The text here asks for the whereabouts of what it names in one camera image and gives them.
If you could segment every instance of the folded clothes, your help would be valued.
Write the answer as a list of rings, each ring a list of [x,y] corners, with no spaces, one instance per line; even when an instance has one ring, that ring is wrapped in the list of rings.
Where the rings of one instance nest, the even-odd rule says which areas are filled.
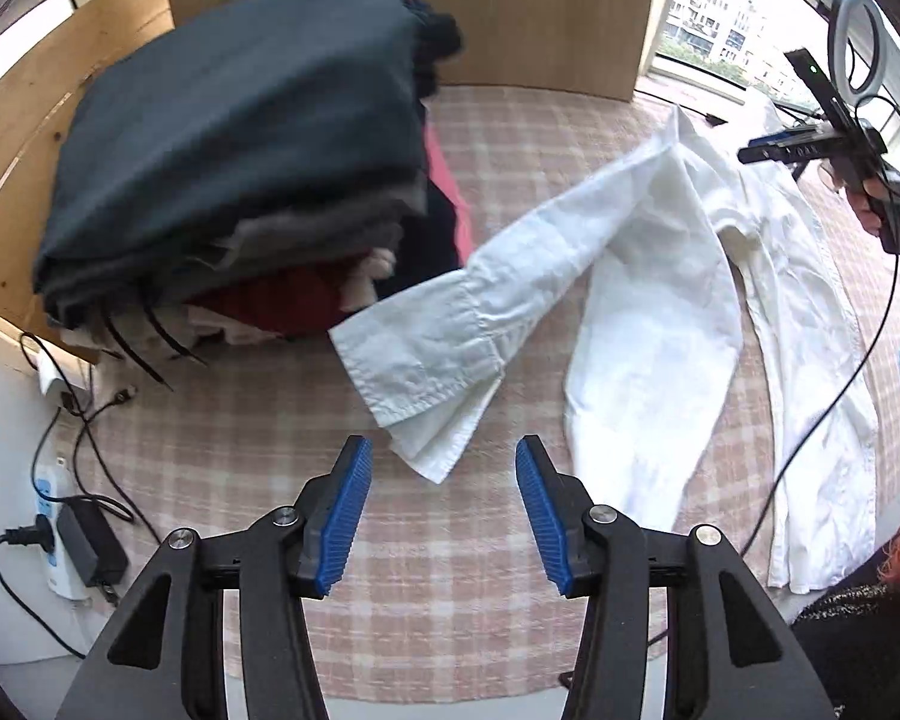
[[[403,235],[396,250],[394,275],[376,285],[380,298],[461,266],[456,242],[457,209],[433,181],[427,182],[427,214],[404,217],[401,227]]]
[[[426,31],[402,0],[235,0],[107,68],[61,148],[34,263],[50,318],[78,326],[241,220],[418,180]]]
[[[322,333],[376,302],[373,280],[394,268],[386,250],[367,257],[297,266],[199,295],[192,302],[281,336]]]
[[[393,250],[399,233],[392,240],[372,245],[359,241],[368,228],[382,224],[398,228],[405,215],[426,213],[425,177],[420,175],[412,184],[361,191],[328,206],[285,208],[262,217],[244,218],[228,238],[214,245],[218,259],[207,264],[216,271],[227,271],[283,255],[288,265],[295,265],[328,262],[371,248]]]
[[[453,204],[454,213],[457,217],[457,226],[454,229],[454,242],[457,246],[457,255],[460,257],[461,265],[466,265],[466,261],[473,253],[473,228],[470,223],[470,207],[460,194],[457,180],[453,177],[453,173],[450,172],[450,167],[447,165],[447,160],[443,157],[443,149],[440,147],[439,138],[437,138],[437,129],[432,122],[427,122],[425,127],[423,127],[423,141],[427,146],[430,180]]]
[[[402,1],[418,21],[413,49],[416,95],[421,99],[429,98],[437,93],[437,62],[461,50],[463,36],[449,13],[437,13],[425,0]]]
[[[419,191],[425,201],[423,186],[415,189],[416,191]],[[347,203],[347,200],[343,200],[340,206],[346,208]],[[241,284],[257,276],[282,271],[290,266],[333,262],[341,258],[364,255],[377,248],[393,251],[396,250],[403,235],[403,228],[396,215],[381,220],[370,220],[362,226],[358,215],[357,226],[338,230],[327,240],[298,241],[293,235],[288,235],[292,240],[281,250],[279,245],[268,245],[266,240],[262,240],[258,245],[258,242],[251,238],[254,235],[253,231],[266,231],[268,224],[279,228],[281,224],[286,225],[294,221],[300,221],[306,227],[305,215],[290,210],[259,220],[247,221],[250,223],[248,225],[250,232],[240,237],[236,244],[237,250],[228,251],[223,245],[201,247],[186,259],[156,269],[146,276],[146,279],[141,279],[136,284],[128,284],[119,290],[110,289],[106,299],[98,299],[98,303],[111,314],[138,308],[141,300],[151,306],[178,305],[192,301],[197,295],[219,290],[228,285]],[[318,224],[317,221],[311,224],[310,228]],[[97,290],[111,284],[108,277],[112,271],[102,270],[98,278],[88,281],[85,269],[80,266],[59,269],[55,276],[55,284],[66,285],[69,299],[93,302]]]

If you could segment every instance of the black cable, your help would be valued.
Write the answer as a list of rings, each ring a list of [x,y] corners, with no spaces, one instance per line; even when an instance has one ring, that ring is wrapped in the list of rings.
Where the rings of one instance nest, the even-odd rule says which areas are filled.
[[[0,536],[0,545],[5,544],[5,543],[7,543],[7,536],[6,535]],[[51,637],[53,637],[53,640],[57,644],[59,644],[61,647],[63,647],[63,649],[65,649],[68,653],[70,653],[71,655],[77,656],[81,660],[86,658],[86,656],[82,652],[77,651],[76,649],[71,647],[69,644],[67,644],[67,642],[65,642],[62,638],[60,638],[58,633],[55,632],[55,630],[53,630],[53,628],[51,628],[46,623],[46,621],[44,621],[43,617],[41,617],[34,610],[32,610],[28,605],[26,605],[26,603],[24,603],[23,599],[19,595],[17,595],[15,592],[13,592],[13,590],[10,588],[10,585],[7,584],[7,580],[4,579],[4,575],[2,575],[1,572],[0,572],[0,584],[7,591],[7,595],[10,596],[10,598],[12,598],[13,600],[15,600],[17,602],[17,605],[19,605],[19,607],[22,610],[24,610],[27,614],[29,614],[30,617],[34,618],[34,620],[36,620],[36,622],[40,625],[40,627],[43,628],[44,631],[48,632],[48,634],[50,634]]]
[[[810,437],[813,436],[813,433],[816,431],[818,427],[821,426],[823,420],[825,420],[832,410],[837,408],[837,404],[840,402],[840,399],[844,394],[850,389],[850,386],[856,381],[857,376],[860,374],[860,371],[863,370],[864,365],[866,365],[866,361],[869,360],[871,354],[874,352],[874,348],[876,348],[876,343],[880,340],[880,335],[883,333],[883,328],[887,324],[887,319],[890,317],[890,308],[893,306],[893,296],[896,293],[896,278],[898,277],[900,269],[900,255],[897,254],[893,257],[893,283],[890,284],[890,296],[887,298],[887,307],[884,309],[883,317],[880,319],[879,327],[876,329],[876,333],[874,334],[874,339],[871,341],[871,344],[868,348],[866,348],[866,352],[864,353],[863,359],[860,361],[860,364],[857,365],[854,372],[850,375],[850,379],[847,379],[847,384],[844,384],[840,392],[837,393],[837,396],[830,402],[830,405],[826,407],[823,413],[817,417],[814,423],[810,426],[810,429],[804,434],[803,438],[797,443],[797,446],[794,447],[794,450],[790,453],[790,456],[787,458],[786,463],[783,464],[783,468],[780,469],[780,473],[776,476],[775,480],[773,480],[773,486],[770,487],[770,492],[767,494],[767,497],[764,499],[763,508],[760,509],[759,517],[756,518],[756,524],[754,525],[754,529],[751,530],[751,534],[748,536],[746,541],[744,542],[744,547],[740,550],[740,557],[744,559],[746,554],[751,550],[751,547],[754,546],[754,541],[756,541],[757,535],[760,533],[760,529],[763,527],[764,521],[767,519],[767,514],[770,512],[770,507],[773,506],[773,498],[775,498],[776,491],[779,489],[780,484],[783,482],[783,476],[786,474],[787,470],[790,468],[790,465],[793,463],[795,459],[797,459],[797,453],[804,447],[804,445],[810,440]],[[668,629],[664,628],[659,634],[653,637],[650,641],[647,642],[647,649],[657,644],[660,641],[663,641],[663,638],[666,637]]]
[[[26,364],[29,365],[34,370],[39,371],[40,368],[37,367],[36,362],[31,360],[31,356],[29,355],[29,352],[26,351],[26,346],[24,346],[24,334],[23,333],[20,334],[20,338],[17,338],[17,343],[20,344],[20,353],[24,356],[24,360],[26,360]]]
[[[149,302],[149,298],[146,295],[146,290],[143,285],[140,285],[140,289],[138,292],[138,296],[140,299],[140,307],[143,309],[144,316],[146,317],[146,321],[149,322],[149,325],[154,328],[156,334],[163,338],[164,343],[167,346],[170,346],[170,349],[173,349],[180,357],[189,357],[191,360],[199,362],[201,365],[206,367],[206,362],[202,360],[201,357],[194,354],[191,349],[188,349],[186,346],[183,346],[180,341],[174,338],[169,332],[167,332],[167,328],[160,324],[160,320],[156,317],[156,313],[154,312],[154,308],[151,306]]]
[[[900,106],[897,105],[894,100],[887,97],[886,95],[863,95],[859,100],[857,100],[856,105],[853,106],[853,120],[856,122],[857,127],[860,127],[860,125],[861,125],[860,124],[860,108],[861,108],[861,106],[865,105],[866,103],[870,103],[871,100],[883,100],[884,103],[887,103],[888,105],[890,105],[890,108],[893,108],[893,112],[895,114],[897,114],[898,117],[900,117]],[[879,175],[878,178],[880,179],[880,182],[883,184],[884,188],[890,194],[896,194],[896,196],[900,197],[900,192],[893,189],[893,187],[890,186],[890,182],[887,180],[887,172],[885,170],[883,170],[882,167],[881,167],[880,172],[883,173],[883,175]]]
[[[87,418],[87,415],[83,410],[83,407],[80,405],[79,399],[77,398],[77,391],[74,390],[74,386],[70,383],[70,380],[67,378],[67,374],[63,372],[63,368],[60,367],[59,362],[57,362],[56,358],[53,357],[52,354],[50,354],[50,351],[48,350],[47,346],[45,345],[45,343],[43,343],[43,341],[40,340],[40,338],[38,336],[35,336],[33,333],[29,333],[29,332],[21,333],[20,334],[21,348],[24,347],[23,346],[24,338],[29,338],[31,341],[36,343],[50,358],[50,361],[53,363],[53,367],[56,368],[56,372],[58,372],[58,375],[63,380],[63,383],[67,386],[67,389],[68,389],[68,391],[70,391],[71,397],[74,400],[74,404],[76,404],[77,413],[75,414],[75,416],[78,416],[80,418],[80,421],[83,422],[82,434],[83,433],[86,434],[87,440],[89,440],[90,445],[93,447],[93,452],[94,452],[94,455],[96,455],[96,457],[97,457],[97,462],[100,464],[101,469],[103,469],[103,475],[106,476],[108,482],[111,483],[111,485],[113,485],[114,490],[117,490],[117,494],[120,495],[120,498],[122,498],[127,503],[127,506],[130,507],[130,510],[137,517],[140,518],[140,521],[144,524],[144,527],[146,527],[146,529],[149,531],[151,536],[154,538],[154,541],[156,541],[156,543],[158,545],[161,544],[163,542],[163,539],[160,538],[160,536],[157,534],[156,529],[151,525],[151,522],[149,522],[149,519],[146,519],[146,514],[144,514],[144,512],[140,511],[140,508],[133,502],[133,499],[130,497],[130,495],[127,495],[125,490],[122,487],[120,487],[119,484],[117,484],[117,480],[113,478],[113,474],[110,473],[110,469],[108,469],[108,467],[106,466],[106,463],[103,462],[103,455],[101,455],[100,447],[98,447],[97,441],[93,437],[93,431],[90,429],[90,419]],[[104,407],[101,407],[100,409],[98,409],[98,412],[101,413],[103,411],[103,408]]]
[[[773,98],[770,98],[770,102],[773,103],[774,108],[783,111],[784,113],[789,113],[794,119],[802,117],[804,124],[806,124],[809,119],[817,119],[818,121],[823,120],[823,113],[820,110],[808,111],[801,108],[799,105],[780,103],[779,100],[774,100]]]
[[[77,440],[74,442],[74,454],[71,458],[71,466],[74,471],[74,480],[77,481],[77,487],[84,495],[89,495],[91,498],[94,498],[98,503],[106,503],[108,507],[108,511],[117,517],[118,519],[122,519],[124,522],[133,522],[133,514],[131,512],[127,512],[127,508],[121,504],[119,501],[115,501],[112,498],[106,497],[106,495],[97,495],[96,493],[89,493],[86,487],[84,487],[83,480],[80,478],[79,472],[79,460],[77,459],[77,452],[80,448],[80,443],[83,441],[83,437],[89,435],[88,431],[90,429],[90,424],[93,422],[95,418],[105,412],[112,406],[121,405],[122,403],[130,400],[125,391],[117,392],[110,400],[104,403],[96,412],[93,412],[89,418],[80,426],[80,430],[77,433]],[[114,490],[117,490],[117,493],[120,493],[120,497],[130,503],[130,506],[133,509],[133,512],[136,512],[138,517],[140,517],[140,521],[144,524],[147,530],[151,533],[151,536],[154,537],[154,540],[157,544],[160,543],[159,536],[156,535],[156,531],[154,531],[154,527],[146,521],[146,517],[143,514],[140,514],[140,510],[135,507],[135,505],[130,501],[130,497],[127,493],[124,492],[124,489],[120,487],[117,483],[117,480],[113,478],[113,474],[110,473],[110,468],[103,461],[103,457],[98,454],[97,455],[97,463],[100,465],[100,468],[103,470],[103,475],[106,476],[111,485],[113,485]]]
[[[130,360],[136,362],[136,364],[139,365],[144,370],[146,375],[151,377],[151,379],[156,381],[158,384],[162,384],[163,386],[165,386],[170,392],[173,392],[173,387],[167,383],[167,380],[164,379],[163,376],[161,376],[159,373],[157,373],[154,367],[150,365],[149,362],[144,360],[139,354],[137,354],[133,350],[133,347],[130,346],[129,343],[127,343],[124,337],[114,326],[113,319],[111,319],[110,314],[108,314],[105,309],[101,309],[100,316],[103,320],[103,327],[106,327],[106,332],[110,333],[110,337],[113,338],[114,341],[116,341],[117,346],[120,346],[122,352],[127,355],[127,357],[130,357]]]
[[[116,396],[107,403],[103,408],[99,408],[96,412],[93,412],[88,418],[88,422],[92,422],[96,416],[101,413],[104,409],[109,408],[110,406],[115,406],[117,403],[125,403],[127,399],[117,400]],[[31,479],[31,487],[34,488],[34,492],[37,494],[41,500],[47,501],[48,503],[65,503],[69,500],[74,499],[82,499],[87,501],[93,501],[94,503],[103,507],[106,512],[113,514],[117,519],[122,519],[123,522],[130,522],[131,524],[135,522],[135,518],[133,516],[133,512],[130,512],[130,509],[124,506],[120,501],[115,501],[113,498],[109,498],[106,495],[94,495],[90,493],[87,488],[82,485],[82,482],[79,478],[79,473],[77,472],[77,450],[74,449],[74,458],[72,459],[72,467],[74,469],[74,478],[77,480],[77,486],[80,491],[83,493],[82,495],[66,495],[64,497],[54,497],[53,495],[48,495],[41,490],[36,484],[36,464],[40,458],[40,452],[43,449],[43,445],[47,442],[48,437],[50,437],[50,431],[53,429],[53,425],[56,424],[56,420],[60,419],[60,413],[63,411],[62,408],[57,408],[56,412],[53,414],[53,418],[50,420],[50,424],[47,425],[47,429],[44,430],[43,435],[40,437],[39,442],[37,442],[36,450],[34,450],[34,456],[31,459],[31,473],[29,474],[29,478]],[[80,428],[80,435],[83,433],[83,428]]]
[[[674,100],[668,100],[667,98],[661,98],[660,95],[655,95],[653,92],[644,92],[642,89],[634,89],[634,92],[639,92],[641,95],[646,95],[649,98],[653,98],[654,100],[660,100],[660,103],[669,103],[669,105],[679,105],[685,111],[690,111],[692,113],[697,114],[698,116],[704,117],[706,119],[707,114],[703,113],[703,111],[698,111],[696,108],[691,108],[689,105],[684,105],[683,103],[675,103]]]
[[[850,72],[847,73],[847,84],[853,86],[853,74],[857,71],[857,50],[853,47],[853,41],[847,38],[847,45],[850,46]]]

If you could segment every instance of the electrical outlet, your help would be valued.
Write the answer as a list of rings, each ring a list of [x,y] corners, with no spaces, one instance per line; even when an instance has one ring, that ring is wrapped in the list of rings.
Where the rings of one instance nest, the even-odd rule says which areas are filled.
[[[36,488],[50,498],[65,498],[76,492],[73,474],[70,472],[66,458],[57,457],[51,463],[41,463],[36,466],[34,477]],[[44,571],[47,575],[47,584],[56,594],[70,601],[84,601],[90,597],[87,587],[79,578],[67,551],[60,541],[60,534],[56,531],[56,519],[60,514],[62,504],[45,501],[34,493],[36,498],[36,512],[43,514],[50,520],[53,526],[53,540],[55,547],[44,557]]]

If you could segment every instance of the black strap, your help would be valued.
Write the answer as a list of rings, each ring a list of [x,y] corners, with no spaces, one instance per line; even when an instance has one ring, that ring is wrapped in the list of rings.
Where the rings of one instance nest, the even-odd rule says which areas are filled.
[[[167,343],[167,346],[170,346],[170,348],[181,357],[189,357],[191,360],[196,360],[201,365],[206,365],[206,362],[200,357],[197,357],[197,355],[190,351],[186,346],[183,346],[180,341],[167,332],[167,328],[160,324],[156,314],[154,314],[154,308],[151,307],[149,300],[146,299],[146,290],[142,284],[140,285],[140,306],[144,310],[146,321],[151,324],[151,327],[154,328],[154,330],[156,330],[156,334],[160,336],[160,338],[163,338]]]
[[[136,362],[136,364],[139,365],[144,370],[144,372],[146,372],[146,375],[151,377],[151,379],[159,382],[170,391],[173,391],[173,387],[167,384],[167,380],[164,379],[163,376],[161,376],[159,373],[157,373],[139,354],[133,351],[124,337],[117,332],[117,328],[113,326],[113,322],[110,319],[110,314],[109,312],[107,312],[106,306],[101,306],[100,315],[103,319],[103,326],[106,327],[106,332],[110,333],[111,338],[116,341],[117,346],[120,346],[125,355],[127,355],[127,357],[130,357],[130,360],[132,360],[133,362]]]

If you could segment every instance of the bed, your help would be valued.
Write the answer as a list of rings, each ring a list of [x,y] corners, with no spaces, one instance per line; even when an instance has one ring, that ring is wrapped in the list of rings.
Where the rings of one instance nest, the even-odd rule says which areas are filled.
[[[450,87],[432,115],[446,159],[470,203],[477,244],[654,132],[669,106],[637,97],[508,87]],[[893,260],[864,233],[816,170],[800,186],[820,216],[869,343],[883,313]],[[344,580],[306,605],[326,695],[376,702],[453,702],[552,688],[572,667],[583,602],[546,580],[514,479],[514,445],[538,433],[570,469],[562,429],[563,377],[586,298],[586,276],[548,314],[511,363],[476,435],[448,479],[433,485],[386,447],[327,338],[208,351],[209,367],[168,365],[173,392],[114,362],[98,367],[98,397],[134,384],[137,397],[96,426],[114,474],[157,530],[213,536],[247,527],[292,502],[329,469],[347,435],[374,443],[374,480]],[[739,547],[772,483],[773,431],[763,362],[744,314],[744,348],[722,416],[687,485],[677,530],[719,526]],[[877,515],[900,519],[900,278],[887,327],[865,376],[880,422]],[[67,434],[61,433],[62,445]],[[106,486],[89,453],[92,488]],[[154,550],[141,528],[120,526],[135,575]],[[748,557],[767,574],[770,528]],[[795,610],[800,599],[775,591]],[[662,630],[653,594],[650,633]],[[656,656],[662,645],[652,651]],[[226,602],[226,668],[240,674],[236,599]]]

